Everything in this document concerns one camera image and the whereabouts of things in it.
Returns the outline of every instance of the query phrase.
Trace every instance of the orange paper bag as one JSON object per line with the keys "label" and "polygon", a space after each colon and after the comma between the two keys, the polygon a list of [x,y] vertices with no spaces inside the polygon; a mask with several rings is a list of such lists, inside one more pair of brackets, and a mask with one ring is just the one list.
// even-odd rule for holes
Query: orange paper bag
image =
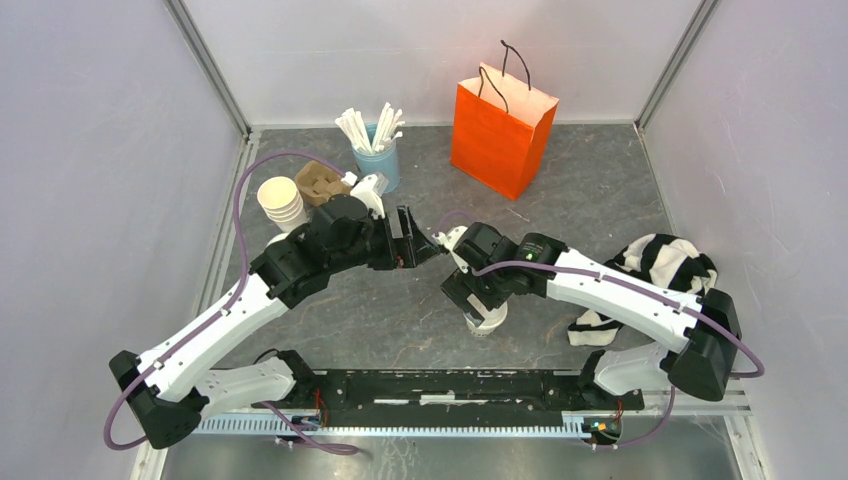
{"label": "orange paper bag", "polygon": [[507,55],[500,71],[481,63],[459,82],[451,164],[516,200],[539,170],[559,99],[530,86],[526,64],[527,83],[505,73]]}

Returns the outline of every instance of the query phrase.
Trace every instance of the gray floor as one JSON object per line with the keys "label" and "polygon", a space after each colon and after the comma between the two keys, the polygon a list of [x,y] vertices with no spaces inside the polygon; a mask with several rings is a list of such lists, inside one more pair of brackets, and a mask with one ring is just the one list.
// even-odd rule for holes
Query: gray floor
{"label": "gray floor", "polygon": [[[651,418],[627,417],[625,438],[645,433]],[[332,437],[322,437],[331,441]],[[340,437],[365,450],[336,457],[290,451],[266,437],[192,435],[168,453],[163,479],[740,479],[721,417],[673,417],[647,444],[591,453],[578,440]]]}
{"label": "gray floor", "polygon": [[[453,209],[473,212],[501,233],[520,240],[541,232],[584,254],[606,260],[632,240],[669,232],[659,193],[631,126],[556,126],[538,176],[511,202],[450,165],[451,129],[404,129],[399,141],[402,180],[384,203],[409,205],[426,229]],[[338,129],[265,131],[257,159],[281,149],[322,155],[355,168]],[[266,179],[293,177],[303,160],[275,160],[253,174],[243,208],[249,257],[279,231],[256,202]],[[327,290],[247,338],[220,363],[250,363],[268,348],[296,349],[315,368],[580,368],[589,347],[568,344],[566,327],[582,309],[536,297],[513,297],[509,317],[493,335],[472,336],[461,313],[439,291],[455,265],[447,256],[416,270],[374,272],[357,268],[334,276]],[[226,288],[235,282],[232,255]],[[611,348],[647,343],[625,328]]]}

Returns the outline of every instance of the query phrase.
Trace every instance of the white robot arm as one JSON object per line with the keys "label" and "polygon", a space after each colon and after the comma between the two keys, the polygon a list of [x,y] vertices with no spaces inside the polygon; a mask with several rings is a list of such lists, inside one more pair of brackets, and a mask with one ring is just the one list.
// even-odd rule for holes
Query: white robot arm
{"label": "white robot arm", "polygon": [[530,233],[515,244],[482,223],[440,233],[437,242],[458,266],[442,291],[463,310],[472,332],[487,335],[503,323],[511,294],[575,303],[655,340],[620,352],[594,352],[583,367],[584,382],[615,396],[674,385],[704,400],[723,398],[737,351],[726,336],[739,337],[727,294],[713,289],[701,298],[662,289],[544,235]]}
{"label": "white robot arm", "polygon": [[[251,262],[244,288],[229,308],[236,287],[158,346],[112,358],[109,366],[121,388],[137,383],[127,402],[154,448],[173,445],[220,412],[285,398],[298,377],[296,366],[280,358],[232,370],[212,367],[248,335],[326,288],[332,274],[360,265],[413,268],[441,253],[406,207],[397,209],[402,237],[392,237],[380,199],[386,185],[385,177],[366,176],[350,195],[337,195],[317,208],[309,223],[275,237]],[[185,343],[160,361],[178,342]]]}

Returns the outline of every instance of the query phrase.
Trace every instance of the bag handle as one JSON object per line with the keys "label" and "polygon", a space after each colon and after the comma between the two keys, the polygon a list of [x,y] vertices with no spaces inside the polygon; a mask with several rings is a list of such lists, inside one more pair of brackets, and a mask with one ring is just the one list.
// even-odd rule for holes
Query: bag handle
{"label": "bag handle", "polygon": [[527,90],[532,90],[533,87],[530,86],[530,69],[527,68],[527,62],[525,62],[524,59],[521,58],[521,54],[518,53],[518,50],[516,50],[515,47],[513,47],[512,45],[507,45],[506,42],[504,42],[503,40],[501,40],[501,45],[506,48],[506,52],[504,52],[504,64],[501,67],[501,76],[503,77],[504,75],[506,75],[506,59],[507,57],[509,57],[509,51],[512,50],[518,56],[518,59],[521,60],[521,64],[524,65],[524,72],[527,74]]}
{"label": "bag handle", "polygon": [[478,72],[479,72],[479,74],[480,74],[480,90],[477,92],[477,97],[479,98],[479,97],[480,97],[480,95],[482,95],[482,94],[483,94],[483,85],[485,85],[485,84],[486,84],[486,82],[483,80],[483,75],[485,75],[485,76],[486,76],[486,80],[488,80],[488,81],[489,81],[489,84],[492,86],[492,88],[493,88],[493,89],[495,89],[495,92],[498,94],[498,96],[499,96],[499,97],[501,97],[501,100],[503,100],[503,101],[504,101],[504,107],[506,107],[506,113],[509,113],[509,105],[506,103],[506,98],[504,98],[504,96],[503,96],[503,94],[501,93],[501,91],[500,91],[500,90],[498,90],[498,87],[496,87],[496,86],[495,86],[495,84],[494,84],[494,83],[492,83],[492,79],[491,79],[491,78],[489,78],[489,72],[487,72],[487,71],[486,71],[486,69],[485,69],[485,68],[483,68],[483,66],[482,66],[482,65],[481,65],[481,66],[477,69],[477,71],[478,71]]}

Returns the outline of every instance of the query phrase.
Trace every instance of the stack of cups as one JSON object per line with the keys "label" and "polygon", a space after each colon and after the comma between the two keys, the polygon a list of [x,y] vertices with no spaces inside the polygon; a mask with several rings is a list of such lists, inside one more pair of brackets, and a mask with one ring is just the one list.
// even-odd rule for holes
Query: stack of cups
{"label": "stack of cups", "polygon": [[259,205],[283,232],[291,232],[306,223],[303,197],[294,181],[287,177],[274,177],[259,187],[256,193]]}

